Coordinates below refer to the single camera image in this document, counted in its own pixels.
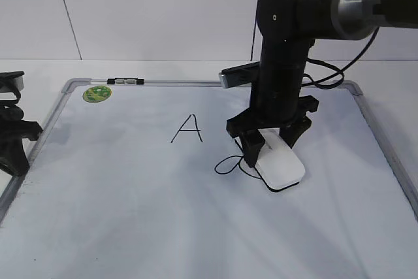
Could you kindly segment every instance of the whiteboard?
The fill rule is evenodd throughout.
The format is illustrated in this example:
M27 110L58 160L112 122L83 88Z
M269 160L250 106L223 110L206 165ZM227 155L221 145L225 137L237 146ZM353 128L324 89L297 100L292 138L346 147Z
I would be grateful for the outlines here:
M416 278L418 223L348 90L294 147L303 181L239 170L225 120L249 89L77 87L0 228L2 278ZM190 114L196 132L173 136Z

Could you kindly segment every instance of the whiteboard frame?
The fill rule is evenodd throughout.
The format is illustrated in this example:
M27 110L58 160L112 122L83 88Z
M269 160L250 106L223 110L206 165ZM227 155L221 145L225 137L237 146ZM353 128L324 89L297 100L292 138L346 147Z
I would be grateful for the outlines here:
M61 90L61 95L58 97L53 110L51 111L49 117L47 117L44 131L39 137L38 141L33 145L32 149L28 154L29 164L32 165L38 153L42 149L43 144L46 142L48 135L51 130L54 128L57 119L59 118L62 110L64 109L67 101L69 100L73 91L79 86L94 86L94 85L108 85L107 80L103 79L91 79L91 78L73 78L64 85ZM143 85L128 85L128 84L113 84L111 86L126 86L127 88L140 88L143 85L146 86L166 86L166 87L221 87L219 81L162 81L162 80L145 80ZM238 88L248 88L250 84L239 86ZM389 166L391 167L402 191L404 192L406 198L408 199L414 213L415 218L418 220L418 187L413 184L409 174L404 168L403 164L399 160L392 144L389 142L385 132L381 128L377 118L371 111L366 99L364 98L363 92L360 89L359 85L353 81L345 81L339 88L348 90L357 105L360 108L364 119L366 120L369 128L372 130L372 133L377 140L383 155L385 156ZM7 187L5 188L3 194L0 196L0 223L3 221L4 217L7 214L10 205L12 204L16 194L25 180L25 176L13 176Z

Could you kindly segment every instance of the black marker writing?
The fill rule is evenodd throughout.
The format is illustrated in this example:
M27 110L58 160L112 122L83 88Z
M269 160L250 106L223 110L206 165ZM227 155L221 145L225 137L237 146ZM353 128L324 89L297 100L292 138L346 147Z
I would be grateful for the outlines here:
M187 123L187 121L189 121L189 119L191 117L193 117L193 119L195 120L195 127L196 127L196 129L193 129L193 130L183 130L182 127ZM180 132L188 132L188 131L197 132L197 134L199 136L199 140L201 140L201 142L203 142L202 137L201 137L200 130L197 127L197 119L196 119L196 116L195 116L195 114L190 114L189 117L187 117L187 119L185 120L185 122L182 124L182 126L179 128L179 130L177 130L175 136L172 138L172 140L171 140L170 143L173 143L174 142L174 139L177 137L178 133L180 133Z

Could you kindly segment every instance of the table surface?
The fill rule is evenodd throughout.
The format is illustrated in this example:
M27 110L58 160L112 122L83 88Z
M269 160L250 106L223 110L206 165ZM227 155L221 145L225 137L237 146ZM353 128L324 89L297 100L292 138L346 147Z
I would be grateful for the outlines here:
M63 85L71 78L139 77L148 80L217 80L220 70L245 61L57 61L0 60L0 71L25 71L19 103L25 119L43 124ZM345 65L345 61L335 61ZM329 72L307 65L321 78ZM359 84L413 183L418 186L418 61L359 61L347 71ZM0 173L0 192L10 176Z

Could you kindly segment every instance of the black object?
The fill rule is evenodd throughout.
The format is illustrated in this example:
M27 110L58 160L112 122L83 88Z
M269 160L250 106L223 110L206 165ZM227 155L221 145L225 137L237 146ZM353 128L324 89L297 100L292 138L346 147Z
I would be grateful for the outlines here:
M107 84L108 85L115 85L115 84L144 85L144 79L143 78L108 78Z
M307 112L315 112L318 100L299 97L303 77L315 85L331 89L344 81L344 71L370 47L378 27L418 28L418 0L259 0L256 20L263 36L259 63L225 69L220 73L225 88L251 83L249 108L227 120L227 131L239 137L244 159L254 167L265 140L258 129L280 128L280 136L292 147L312 122ZM370 34L369 43L343 69L308 58L316 39L360 40ZM336 71L314 81L304 74L306 62ZM319 85L337 75L335 84Z
M15 176L23 176L29 170L22 139L37 140L42 128L37 122L23 121L24 112L16 106L20 100L16 78L24 72L0 73L0 89L6 88L15 100L0 101L0 169Z

